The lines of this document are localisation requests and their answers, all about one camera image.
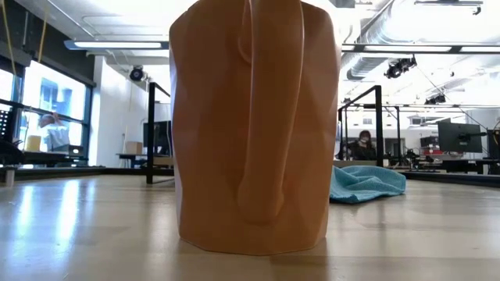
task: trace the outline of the ceiling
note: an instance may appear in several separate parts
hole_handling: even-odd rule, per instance
[[[166,41],[171,23],[196,0],[16,0],[67,36],[78,40]],[[345,42],[390,43],[488,43],[500,42],[499,0],[484,0],[482,12],[473,8],[415,6],[415,0],[356,0],[355,9],[336,9],[328,0],[307,0],[327,10],[338,23]],[[108,63],[128,74],[132,65],[145,65],[154,79],[170,87],[168,51],[106,52]],[[339,101],[354,98],[375,84],[382,85],[384,101],[423,104],[444,91],[457,104],[500,105],[493,89],[500,85],[500,55],[417,55],[418,69],[396,80],[384,77],[393,58],[344,55]],[[360,70],[353,80],[349,70]]]

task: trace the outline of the person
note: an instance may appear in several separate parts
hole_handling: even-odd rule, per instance
[[[59,120],[57,113],[45,114],[38,124],[42,129],[42,140],[47,146],[47,151],[70,144],[70,132]]]
[[[372,144],[371,133],[367,130],[359,133],[359,138],[350,143],[348,148],[354,160],[377,160],[377,152]]]

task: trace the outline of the black monitor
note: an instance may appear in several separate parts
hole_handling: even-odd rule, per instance
[[[438,122],[437,130],[441,151],[483,152],[479,125]]]
[[[146,148],[148,146],[148,124],[144,123],[142,130],[143,133],[143,146]],[[155,122],[155,141],[154,146],[161,147],[160,153],[163,155],[172,155],[172,122],[162,121]]]

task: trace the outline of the blue towel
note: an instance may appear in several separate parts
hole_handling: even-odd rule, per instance
[[[380,196],[405,193],[406,178],[390,169],[376,166],[334,167],[330,181],[330,199],[360,203]]]

